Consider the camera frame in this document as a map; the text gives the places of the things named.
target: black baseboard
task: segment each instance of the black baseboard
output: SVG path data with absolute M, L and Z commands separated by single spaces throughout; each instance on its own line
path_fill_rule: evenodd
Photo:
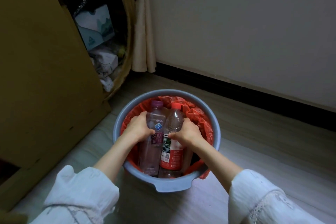
M 336 113 L 157 63 L 156 75 L 336 132 Z

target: trash can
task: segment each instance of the trash can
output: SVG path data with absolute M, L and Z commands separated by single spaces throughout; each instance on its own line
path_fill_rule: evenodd
M 182 90 L 173 90 L 173 89 L 150 91 L 136 97 L 131 102 L 129 102 L 119 113 L 117 120 L 115 121 L 115 125 L 113 128 L 113 143 L 115 143 L 118 137 L 120 136 L 121 126 L 128 113 L 144 100 L 158 96 L 179 96 L 187 101 L 196 104 L 200 109 L 202 109 L 204 113 L 208 116 L 212 126 L 214 137 L 213 147 L 216 150 L 219 150 L 219 145 L 221 143 L 221 130 L 217 118 L 213 113 L 213 111 L 210 109 L 210 107 L 195 95 L 192 95 Z M 203 164 L 191 174 L 184 175 L 175 179 L 163 179 L 152 177 L 140 172 L 134 166 L 132 166 L 132 164 L 127 160 L 124 162 L 123 166 L 130 174 L 134 175 L 136 178 L 153 185 L 157 192 L 176 192 L 189 189 L 191 187 L 191 182 L 194 179 L 200 177 L 204 172 L 208 170 L 208 167 L 205 164 Z

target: white shirt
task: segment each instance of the white shirt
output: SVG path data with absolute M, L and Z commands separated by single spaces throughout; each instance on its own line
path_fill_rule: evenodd
M 44 211 L 31 224 L 102 224 L 118 199 L 118 187 L 98 169 L 88 167 L 75 174 L 71 166 L 65 166 L 44 202 Z M 261 174 L 246 169 L 232 181 L 229 223 L 322 222 Z

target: person's left hand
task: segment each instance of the person's left hand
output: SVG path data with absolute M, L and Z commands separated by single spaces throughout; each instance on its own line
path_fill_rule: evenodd
M 134 116 L 124 130 L 122 137 L 126 137 L 136 144 L 145 140 L 147 137 L 154 135 L 155 130 L 147 127 L 146 114 L 147 112 L 145 111 L 139 116 Z

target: purple bottle label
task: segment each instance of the purple bottle label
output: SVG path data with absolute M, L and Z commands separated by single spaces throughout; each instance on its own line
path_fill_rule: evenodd
M 152 144 L 162 144 L 163 143 L 163 133 L 155 133 L 152 135 Z

